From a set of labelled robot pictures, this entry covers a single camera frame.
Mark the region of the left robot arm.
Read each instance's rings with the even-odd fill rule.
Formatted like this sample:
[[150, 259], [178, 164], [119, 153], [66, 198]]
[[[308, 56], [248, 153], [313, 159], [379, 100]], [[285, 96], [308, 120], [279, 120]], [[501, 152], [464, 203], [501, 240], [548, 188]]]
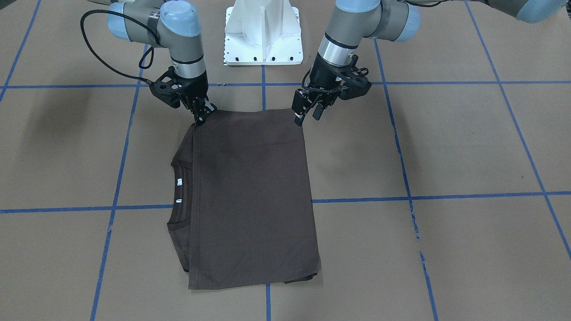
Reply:
[[294, 92], [294, 122], [302, 126], [308, 112], [320, 120], [337, 99], [363, 97], [371, 88], [368, 69], [357, 67], [355, 50], [362, 39], [406, 42], [418, 32], [425, 1], [338, 0], [314, 63]]

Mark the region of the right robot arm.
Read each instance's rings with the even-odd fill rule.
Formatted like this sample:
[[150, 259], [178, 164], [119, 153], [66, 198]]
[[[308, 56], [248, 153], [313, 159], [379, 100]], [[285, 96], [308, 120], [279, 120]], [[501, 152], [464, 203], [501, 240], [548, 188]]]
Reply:
[[117, 38], [169, 51], [172, 66], [149, 83], [172, 108], [183, 105], [198, 126], [216, 111], [210, 103], [197, 8], [186, 0], [111, 0], [108, 28]]

